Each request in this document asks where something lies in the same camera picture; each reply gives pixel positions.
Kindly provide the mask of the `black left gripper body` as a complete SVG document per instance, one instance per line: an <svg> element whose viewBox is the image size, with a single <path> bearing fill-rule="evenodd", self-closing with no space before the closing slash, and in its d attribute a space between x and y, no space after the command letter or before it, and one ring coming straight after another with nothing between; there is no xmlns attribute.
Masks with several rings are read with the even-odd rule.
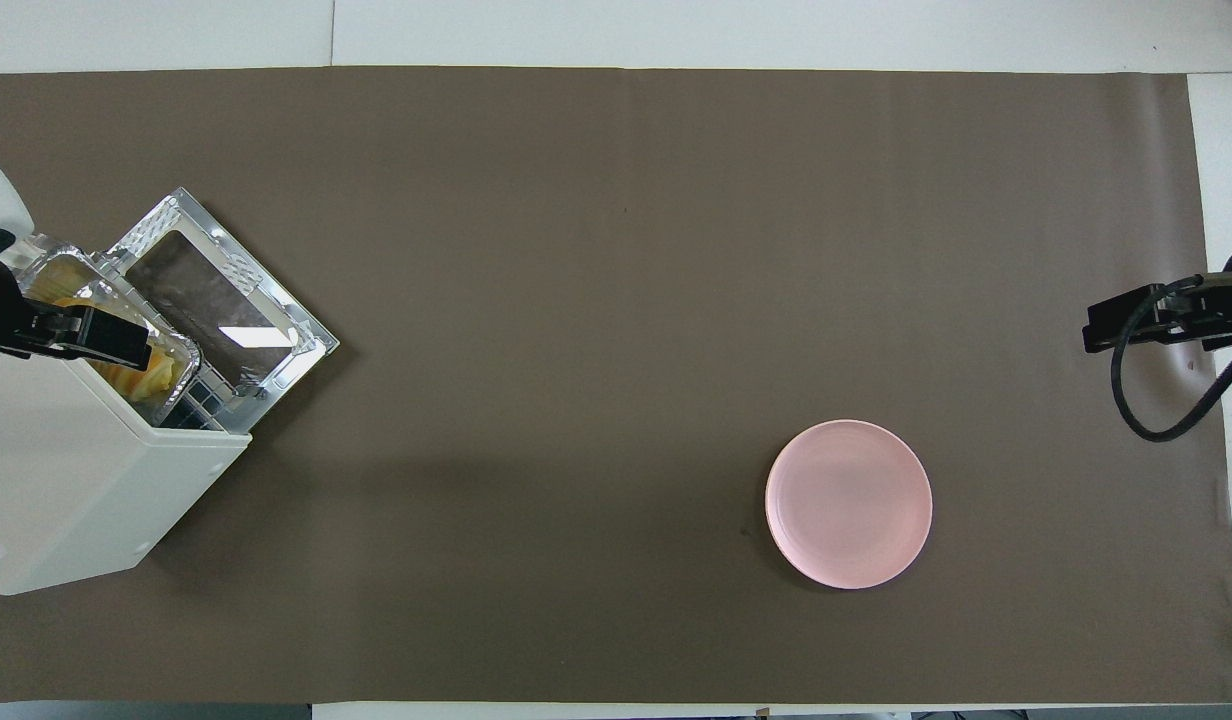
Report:
<svg viewBox="0 0 1232 720"><path fill-rule="evenodd" d="M14 234L0 228L0 254ZM78 316L26 300L11 269L0 261L0 346L55 346L78 338Z"/></svg>

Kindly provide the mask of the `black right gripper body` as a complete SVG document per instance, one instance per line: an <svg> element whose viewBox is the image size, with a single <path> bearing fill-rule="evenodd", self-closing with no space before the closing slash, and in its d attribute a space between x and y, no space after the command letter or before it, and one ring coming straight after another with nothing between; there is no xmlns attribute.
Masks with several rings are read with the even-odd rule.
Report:
<svg viewBox="0 0 1232 720"><path fill-rule="evenodd" d="M1232 272L1184 277L1165 300L1173 342L1201 342L1232 334Z"/></svg>

